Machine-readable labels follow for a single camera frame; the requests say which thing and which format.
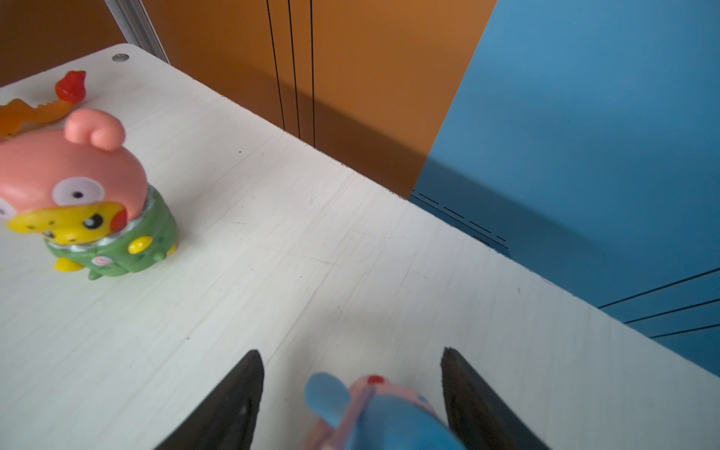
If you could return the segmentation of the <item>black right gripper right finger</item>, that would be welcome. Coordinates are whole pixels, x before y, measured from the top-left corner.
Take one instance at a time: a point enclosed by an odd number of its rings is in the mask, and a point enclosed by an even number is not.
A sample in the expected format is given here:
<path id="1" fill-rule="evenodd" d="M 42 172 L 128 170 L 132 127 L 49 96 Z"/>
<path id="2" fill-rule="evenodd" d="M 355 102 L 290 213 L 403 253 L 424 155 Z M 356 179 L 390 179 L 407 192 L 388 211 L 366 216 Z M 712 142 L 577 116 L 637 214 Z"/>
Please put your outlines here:
<path id="1" fill-rule="evenodd" d="M 448 425 L 466 448 L 549 449 L 460 352 L 446 348 L 441 369 Z"/>

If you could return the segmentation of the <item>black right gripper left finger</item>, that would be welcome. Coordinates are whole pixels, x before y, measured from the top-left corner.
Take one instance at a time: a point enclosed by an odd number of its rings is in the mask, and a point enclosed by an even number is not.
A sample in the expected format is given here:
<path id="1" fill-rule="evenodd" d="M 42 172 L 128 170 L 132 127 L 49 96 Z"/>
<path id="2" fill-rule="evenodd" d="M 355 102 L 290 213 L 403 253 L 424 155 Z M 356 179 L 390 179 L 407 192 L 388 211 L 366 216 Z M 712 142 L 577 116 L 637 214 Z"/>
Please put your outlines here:
<path id="1" fill-rule="evenodd" d="M 251 350 L 157 450 L 249 449 L 264 389 L 264 364 Z"/>

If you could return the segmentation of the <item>blue small toy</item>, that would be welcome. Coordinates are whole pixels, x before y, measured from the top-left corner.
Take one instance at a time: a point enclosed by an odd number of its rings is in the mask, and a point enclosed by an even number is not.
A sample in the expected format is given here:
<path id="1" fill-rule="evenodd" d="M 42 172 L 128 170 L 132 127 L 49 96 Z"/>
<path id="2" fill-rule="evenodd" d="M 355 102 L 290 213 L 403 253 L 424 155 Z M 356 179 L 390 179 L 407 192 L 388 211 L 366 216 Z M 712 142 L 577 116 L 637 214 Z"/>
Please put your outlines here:
<path id="1" fill-rule="evenodd" d="M 304 399 L 318 416 L 307 449 L 465 448 L 427 399 L 381 375 L 346 386 L 330 373 L 316 373 L 305 385 Z"/>

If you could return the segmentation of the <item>pink pig toy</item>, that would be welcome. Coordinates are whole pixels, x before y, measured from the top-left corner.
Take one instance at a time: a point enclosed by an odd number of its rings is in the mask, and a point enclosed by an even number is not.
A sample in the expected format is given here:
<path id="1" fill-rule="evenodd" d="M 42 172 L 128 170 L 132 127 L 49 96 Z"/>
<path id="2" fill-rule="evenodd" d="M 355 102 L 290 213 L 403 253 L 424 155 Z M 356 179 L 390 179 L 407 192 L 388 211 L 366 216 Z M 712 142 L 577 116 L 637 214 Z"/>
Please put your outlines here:
<path id="1" fill-rule="evenodd" d="M 56 271 L 122 277 L 176 252 L 176 219 L 125 140 L 115 116 L 84 109 L 2 142 L 1 218 L 42 236 Z"/>

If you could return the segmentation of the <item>orange fox toy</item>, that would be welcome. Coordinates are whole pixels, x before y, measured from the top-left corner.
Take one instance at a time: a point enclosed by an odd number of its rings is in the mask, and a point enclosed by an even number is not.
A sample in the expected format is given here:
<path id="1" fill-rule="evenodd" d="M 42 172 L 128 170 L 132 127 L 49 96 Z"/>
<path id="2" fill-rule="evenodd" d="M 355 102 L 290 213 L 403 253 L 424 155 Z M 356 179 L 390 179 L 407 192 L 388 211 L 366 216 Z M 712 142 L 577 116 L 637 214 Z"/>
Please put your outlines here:
<path id="1" fill-rule="evenodd" d="M 86 71 L 72 70 L 55 85 L 57 99 L 31 106 L 22 99 L 13 99 L 1 106 L 1 139 L 9 139 L 28 129 L 56 123 L 68 116 L 86 98 Z"/>

